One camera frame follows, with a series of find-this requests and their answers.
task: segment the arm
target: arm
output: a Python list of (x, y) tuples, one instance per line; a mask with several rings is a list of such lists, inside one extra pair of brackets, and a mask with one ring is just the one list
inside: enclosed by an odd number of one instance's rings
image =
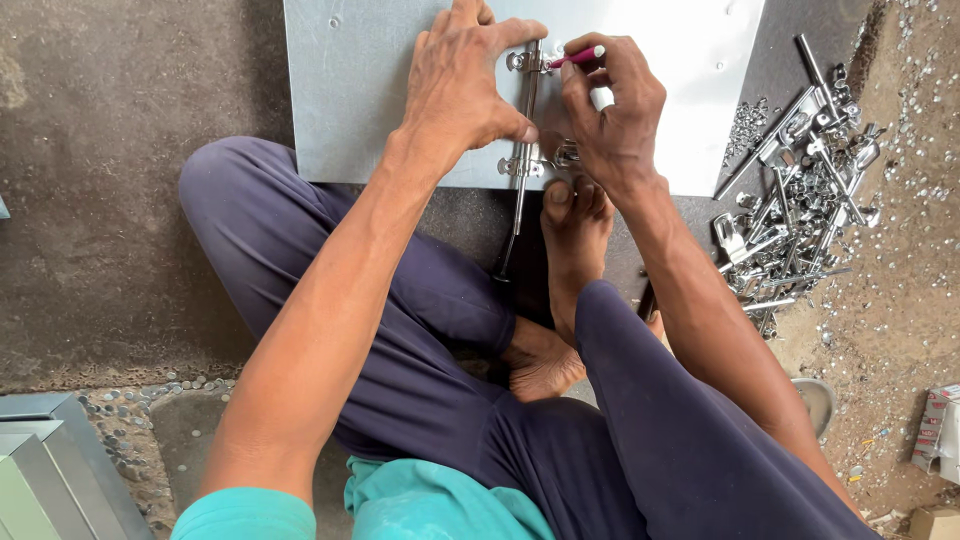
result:
[[(496, 93), (510, 46), (546, 37), (455, 0), (417, 38), (403, 123), (356, 204), (317, 254), (244, 368), (220, 421), (200, 496), (263, 487), (311, 503), (311, 479), (376, 333), (390, 281), (440, 178), (468, 149), (537, 130)], [(305, 385), (278, 395), (263, 388)]]
[[(623, 214), (647, 274), (677, 360), (746, 412), (806, 464), (856, 512), (814, 436), (809, 416), (783, 372), (670, 199), (653, 164), (654, 139), (666, 90), (629, 37), (590, 34), (568, 54), (604, 45), (602, 65), (586, 74), (563, 66), (564, 100), (573, 117), (581, 160)], [(610, 86), (615, 105), (598, 112), (592, 86)]]

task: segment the pile of metal latches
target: pile of metal latches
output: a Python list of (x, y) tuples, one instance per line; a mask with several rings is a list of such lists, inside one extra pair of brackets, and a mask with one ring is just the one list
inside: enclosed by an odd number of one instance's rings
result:
[(778, 309), (796, 302), (819, 280), (851, 271), (836, 268), (839, 257), (830, 254), (844, 228), (854, 223), (874, 227), (880, 218), (878, 209), (859, 208), (853, 194), (879, 156), (876, 140), (886, 130), (870, 124), (858, 133), (860, 107), (852, 99), (843, 64), (828, 85), (804, 36), (797, 41), (814, 85), (715, 197), (726, 195), (756, 160), (775, 179), (765, 200), (737, 196), (749, 212), (736, 217), (725, 213), (713, 222), (730, 261), (719, 270), (764, 339), (777, 337)]

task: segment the metal bowl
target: metal bowl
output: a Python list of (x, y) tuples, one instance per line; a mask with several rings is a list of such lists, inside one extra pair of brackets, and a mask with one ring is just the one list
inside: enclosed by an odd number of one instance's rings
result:
[(806, 411), (810, 413), (810, 422), (817, 439), (824, 436), (830, 426), (830, 420), (837, 409), (837, 396), (830, 385), (816, 379), (793, 379), (793, 385), (800, 392), (806, 404)]

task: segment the hand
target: hand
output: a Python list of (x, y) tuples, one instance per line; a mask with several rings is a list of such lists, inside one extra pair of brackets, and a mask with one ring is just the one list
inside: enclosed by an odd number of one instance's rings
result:
[(537, 127), (497, 93), (493, 67), (508, 47), (546, 35), (533, 20), (494, 23), (483, 0), (454, 0), (417, 36), (400, 131), (440, 153), (447, 170), (499, 138), (535, 142)]
[[(666, 179), (654, 168), (654, 141), (666, 90), (630, 37), (587, 34), (570, 41), (565, 51), (574, 55), (597, 45), (607, 49), (597, 61), (584, 67), (564, 62), (564, 102), (584, 170), (620, 207), (618, 199), (632, 197), (639, 186), (666, 188)], [(609, 86), (615, 105), (597, 111), (589, 96), (595, 86)]]

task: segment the teal shirt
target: teal shirt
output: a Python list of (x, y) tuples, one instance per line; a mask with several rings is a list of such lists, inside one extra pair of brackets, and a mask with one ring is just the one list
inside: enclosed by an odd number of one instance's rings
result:
[[(419, 459), (387, 463), (351, 457), (344, 490), (354, 540), (400, 538), (553, 539), (537, 506), (506, 487), (487, 489), (467, 475)], [(288, 493), (234, 487), (191, 504), (173, 540), (230, 538), (313, 540), (317, 522), (303, 500)]]

